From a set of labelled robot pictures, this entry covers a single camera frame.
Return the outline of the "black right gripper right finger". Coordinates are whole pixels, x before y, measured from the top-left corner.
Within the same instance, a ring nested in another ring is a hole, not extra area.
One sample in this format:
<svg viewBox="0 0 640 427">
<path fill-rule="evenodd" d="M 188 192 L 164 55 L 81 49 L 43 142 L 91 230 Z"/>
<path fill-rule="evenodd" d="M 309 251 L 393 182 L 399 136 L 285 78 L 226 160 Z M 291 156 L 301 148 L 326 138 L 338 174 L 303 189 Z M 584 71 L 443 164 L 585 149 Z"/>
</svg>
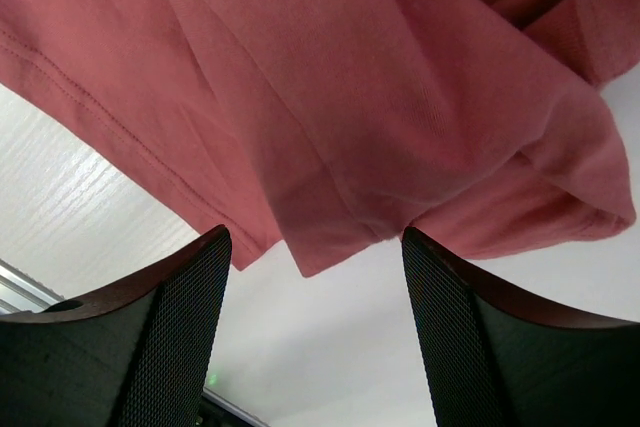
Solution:
<svg viewBox="0 0 640 427">
<path fill-rule="evenodd" d="M 416 228 L 404 274 L 440 426 L 635 426 L 639 326 L 518 287 Z"/>
</svg>

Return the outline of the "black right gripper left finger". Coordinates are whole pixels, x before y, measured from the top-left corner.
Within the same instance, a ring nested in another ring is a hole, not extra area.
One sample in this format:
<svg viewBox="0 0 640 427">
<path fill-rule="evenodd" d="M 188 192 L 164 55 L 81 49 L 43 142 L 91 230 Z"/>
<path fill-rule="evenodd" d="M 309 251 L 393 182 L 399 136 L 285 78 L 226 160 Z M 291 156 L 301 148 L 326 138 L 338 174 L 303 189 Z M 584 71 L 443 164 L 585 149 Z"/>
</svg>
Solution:
<svg viewBox="0 0 640 427">
<path fill-rule="evenodd" d="M 102 288 L 3 316 L 2 424 L 194 425 L 230 261 L 218 226 Z"/>
</svg>

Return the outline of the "salmon pink t shirt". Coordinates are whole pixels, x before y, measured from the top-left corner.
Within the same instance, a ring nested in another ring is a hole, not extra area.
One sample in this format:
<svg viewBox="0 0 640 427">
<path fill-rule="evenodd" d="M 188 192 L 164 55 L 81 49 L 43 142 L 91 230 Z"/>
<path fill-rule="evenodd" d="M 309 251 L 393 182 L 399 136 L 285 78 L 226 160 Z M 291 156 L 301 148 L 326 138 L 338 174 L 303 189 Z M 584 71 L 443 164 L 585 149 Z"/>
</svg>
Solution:
<svg viewBox="0 0 640 427">
<path fill-rule="evenodd" d="M 471 259 L 636 213 L 601 89 L 639 0 L 1 0 L 1 80 L 245 268 L 414 226 Z"/>
</svg>

